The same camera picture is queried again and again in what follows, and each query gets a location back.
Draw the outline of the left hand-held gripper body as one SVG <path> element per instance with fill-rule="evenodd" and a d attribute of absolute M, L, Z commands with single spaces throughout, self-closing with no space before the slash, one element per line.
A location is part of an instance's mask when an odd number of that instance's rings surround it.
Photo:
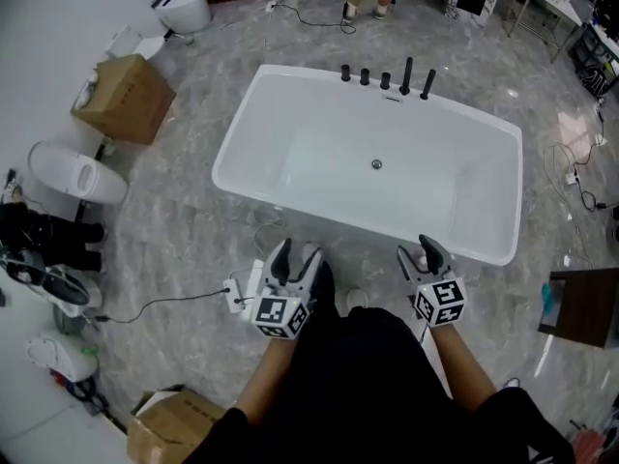
<path fill-rule="evenodd" d="M 251 306 L 251 323 L 265 336 L 295 339 L 310 317 L 310 290 L 263 284 L 263 273 Z"/>

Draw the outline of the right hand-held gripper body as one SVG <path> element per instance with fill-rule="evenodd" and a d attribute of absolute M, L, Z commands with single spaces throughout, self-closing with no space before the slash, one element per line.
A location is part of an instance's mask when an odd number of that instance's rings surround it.
<path fill-rule="evenodd" d="M 434 328 L 458 321 L 468 297 L 463 279 L 447 272 L 441 279 L 419 283 L 409 300 L 427 325 Z"/>

